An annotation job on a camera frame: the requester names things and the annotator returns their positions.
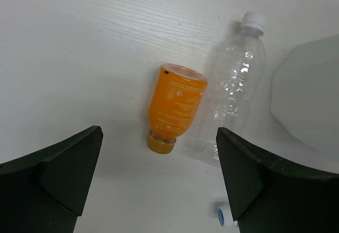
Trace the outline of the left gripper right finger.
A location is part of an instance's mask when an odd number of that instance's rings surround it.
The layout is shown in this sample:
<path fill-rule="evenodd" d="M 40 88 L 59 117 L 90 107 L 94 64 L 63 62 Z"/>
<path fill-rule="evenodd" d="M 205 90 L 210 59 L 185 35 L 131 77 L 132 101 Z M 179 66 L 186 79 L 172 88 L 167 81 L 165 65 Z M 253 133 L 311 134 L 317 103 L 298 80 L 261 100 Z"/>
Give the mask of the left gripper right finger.
<path fill-rule="evenodd" d="M 240 232 L 338 232 L 338 174 L 289 161 L 226 128 L 216 141 Z"/>

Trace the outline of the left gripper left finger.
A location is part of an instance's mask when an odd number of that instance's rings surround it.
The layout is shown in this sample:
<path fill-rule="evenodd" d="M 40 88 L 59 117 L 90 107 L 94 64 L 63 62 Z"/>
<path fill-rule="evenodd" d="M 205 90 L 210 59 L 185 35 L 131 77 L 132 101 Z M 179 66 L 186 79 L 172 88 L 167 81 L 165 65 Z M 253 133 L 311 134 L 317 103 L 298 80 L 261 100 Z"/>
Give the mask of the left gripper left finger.
<path fill-rule="evenodd" d="M 1 164 L 1 232 L 73 232 L 103 140 L 91 126 Z"/>

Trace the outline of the clear plastic bottle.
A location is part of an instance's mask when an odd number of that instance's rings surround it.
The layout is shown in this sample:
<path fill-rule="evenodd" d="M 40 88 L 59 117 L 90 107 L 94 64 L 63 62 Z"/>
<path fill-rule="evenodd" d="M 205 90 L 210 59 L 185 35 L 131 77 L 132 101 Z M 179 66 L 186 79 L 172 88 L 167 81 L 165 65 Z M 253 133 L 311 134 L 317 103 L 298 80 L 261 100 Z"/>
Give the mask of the clear plastic bottle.
<path fill-rule="evenodd" d="M 265 25 L 263 13 L 249 11 L 234 34 L 219 46 L 208 71 L 208 87 L 188 134 L 184 155 L 218 167 L 218 128 L 242 134 L 266 68 L 266 50 L 261 40 Z"/>

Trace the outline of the orange plastic bottle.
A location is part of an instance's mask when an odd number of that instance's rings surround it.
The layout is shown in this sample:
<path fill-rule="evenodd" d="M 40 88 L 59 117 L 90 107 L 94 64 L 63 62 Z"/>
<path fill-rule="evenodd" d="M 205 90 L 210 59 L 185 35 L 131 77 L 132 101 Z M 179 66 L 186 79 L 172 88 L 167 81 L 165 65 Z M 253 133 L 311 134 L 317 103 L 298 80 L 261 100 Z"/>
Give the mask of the orange plastic bottle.
<path fill-rule="evenodd" d="M 163 64 L 148 109 L 150 131 L 147 146 L 158 154 L 169 154 L 176 138 L 191 126 L 208 80 L 192 69 Z"/>

